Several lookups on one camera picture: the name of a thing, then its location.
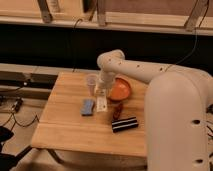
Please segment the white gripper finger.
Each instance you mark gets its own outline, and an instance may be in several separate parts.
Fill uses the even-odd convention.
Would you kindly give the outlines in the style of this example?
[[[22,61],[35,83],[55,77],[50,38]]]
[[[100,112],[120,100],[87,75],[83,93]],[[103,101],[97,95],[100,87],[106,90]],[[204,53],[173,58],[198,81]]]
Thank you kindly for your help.
[[[112,88],[106,89],[106,97],[107,97],[108,99],[111,99],[111,95],[112,95]]]
[[[104,90],[99,87],[95,87],[95,96],[102,97],[103,95],[104,95]]]

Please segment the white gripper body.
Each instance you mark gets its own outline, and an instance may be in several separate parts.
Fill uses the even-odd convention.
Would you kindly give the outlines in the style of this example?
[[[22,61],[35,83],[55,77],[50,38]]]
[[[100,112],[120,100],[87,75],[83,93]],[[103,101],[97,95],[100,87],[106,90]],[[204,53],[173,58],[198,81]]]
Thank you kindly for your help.
[[[98,75],[98,87],[101,89],[110,89],[114,83],[116,74],[101,70]]]

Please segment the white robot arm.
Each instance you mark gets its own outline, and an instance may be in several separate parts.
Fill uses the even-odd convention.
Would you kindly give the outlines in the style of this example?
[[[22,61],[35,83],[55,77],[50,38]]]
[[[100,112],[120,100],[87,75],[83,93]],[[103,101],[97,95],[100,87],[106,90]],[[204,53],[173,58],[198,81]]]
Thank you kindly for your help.
[[[148,85],[148,171],[210,171],[206,114],[213,105],[213,76],[175,64],[127,60],[120,50],[99,55],[97,65],[100,89],[109,89],[117,74]]]

